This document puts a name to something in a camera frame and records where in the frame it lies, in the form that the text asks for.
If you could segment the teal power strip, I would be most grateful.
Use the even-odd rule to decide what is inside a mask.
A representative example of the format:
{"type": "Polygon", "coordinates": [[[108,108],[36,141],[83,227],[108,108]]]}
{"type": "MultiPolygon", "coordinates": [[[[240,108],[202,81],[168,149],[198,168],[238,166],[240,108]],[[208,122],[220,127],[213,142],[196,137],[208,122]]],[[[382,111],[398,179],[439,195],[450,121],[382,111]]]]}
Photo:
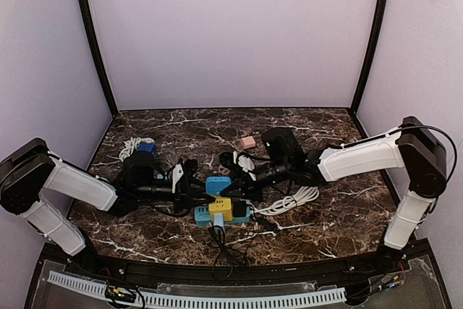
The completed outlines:
{"type": "MultiPolygon", "coordinates": [[[[195,223],[197,226],[209,227],[213,223],[207,206],[195,207],[194,213],[195,213],[195,223]]],[[[222,226],[245,224],[250,221],[250,218],[251,218],[251,211],[250,211],[250,208],[247,207],[244,216],[234,217],[231,221],[226,221],[225,215],[223,215],[222,226]]]]}

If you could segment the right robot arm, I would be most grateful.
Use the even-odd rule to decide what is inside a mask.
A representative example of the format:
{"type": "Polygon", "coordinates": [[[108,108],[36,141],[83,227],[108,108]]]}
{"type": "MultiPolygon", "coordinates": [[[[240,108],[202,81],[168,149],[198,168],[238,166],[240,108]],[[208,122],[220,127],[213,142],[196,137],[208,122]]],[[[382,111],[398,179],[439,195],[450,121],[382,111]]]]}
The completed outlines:
{"type": "Polygon", "coordinates": [[[434,132],[436,127],[406,117],[385,133],[306,153],[290,128],[274,127],[261,136],[268,154],[262,166],[254,167],[256,158],[246,153],[219,156],[231,174],[231,184],[220,195],[260,202],[264,189],[284,181],[320,187],[358,174],[406,169],[407,192],[383,235],[385,247],[401,250],[444,193],[456,169],[455,164],[447,164],[446,148],[434,132]]]}

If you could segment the blue square socket adapter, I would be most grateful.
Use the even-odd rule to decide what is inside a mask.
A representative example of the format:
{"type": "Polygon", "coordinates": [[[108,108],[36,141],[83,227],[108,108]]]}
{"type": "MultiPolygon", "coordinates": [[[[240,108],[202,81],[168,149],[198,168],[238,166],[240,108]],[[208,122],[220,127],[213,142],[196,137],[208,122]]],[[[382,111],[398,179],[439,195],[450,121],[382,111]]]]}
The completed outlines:
{"type": "Polygon", "coordinates": [[[208,195],[219,196],[220,192],[232,183],[230,177],[208,177],[205,181],[205,192],[208,195]]]}

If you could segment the yellow cube socket adapter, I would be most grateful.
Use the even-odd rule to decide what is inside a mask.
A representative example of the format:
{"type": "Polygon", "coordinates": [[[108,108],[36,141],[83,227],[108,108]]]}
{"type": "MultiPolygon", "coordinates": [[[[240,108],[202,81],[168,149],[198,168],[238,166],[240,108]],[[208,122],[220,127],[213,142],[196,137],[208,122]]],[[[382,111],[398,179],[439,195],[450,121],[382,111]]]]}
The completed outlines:
{"type": "Polygon", "coordinates": [[[225,222],[231,222],[233,220],[231,198],[216,197],[216,201],[214,203],[208,204],[208,211],[212,221],[215,213],[222,213],[224,215],[225,222]]]}

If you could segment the light blue charger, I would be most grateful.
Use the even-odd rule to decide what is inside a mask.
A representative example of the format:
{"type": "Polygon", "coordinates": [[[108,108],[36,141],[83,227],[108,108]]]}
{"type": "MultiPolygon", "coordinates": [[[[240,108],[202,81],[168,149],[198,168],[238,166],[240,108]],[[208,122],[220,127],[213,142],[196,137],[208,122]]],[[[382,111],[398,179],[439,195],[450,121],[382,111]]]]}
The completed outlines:
{"type": "Polygon", "coordinates": [[[224,232],[225,219],[222,213],[215,213],[213,215],[213,230],[217,233],[224,232]]]}

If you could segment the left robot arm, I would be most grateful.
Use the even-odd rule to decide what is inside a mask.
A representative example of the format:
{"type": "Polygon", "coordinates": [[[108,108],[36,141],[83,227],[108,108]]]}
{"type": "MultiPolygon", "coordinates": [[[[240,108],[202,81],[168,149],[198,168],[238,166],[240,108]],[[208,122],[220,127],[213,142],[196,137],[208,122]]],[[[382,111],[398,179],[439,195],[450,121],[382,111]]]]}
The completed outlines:
{"type": "Polygon", "coordinates": [[[63,160],[45,140],[34,138],[1,161],[1,207],[27,220],[67,255],[76,256],[90,249],[90,241],[43,197],[42,190],[60,192],[116,217],[136,211],[140,204],[167,214],[158,201],[172,204],[172,217],[183,217],[215,200],[196,171],[195,159],[178,161],[164,171],[152,146],[139,147],[109,181],[63,160]]]}

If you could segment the black power adapter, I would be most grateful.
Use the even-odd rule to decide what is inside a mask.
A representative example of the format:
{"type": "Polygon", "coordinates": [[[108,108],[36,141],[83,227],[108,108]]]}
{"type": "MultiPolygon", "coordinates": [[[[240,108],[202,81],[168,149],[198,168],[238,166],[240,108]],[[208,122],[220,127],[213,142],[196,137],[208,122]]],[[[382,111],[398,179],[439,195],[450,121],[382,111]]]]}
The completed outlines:
{"type": "Polygon", "coordinates": [[[246,217],[247,204],[244,201],[237,200],[232,203],[232,215],[234,219],[246,217]]]}

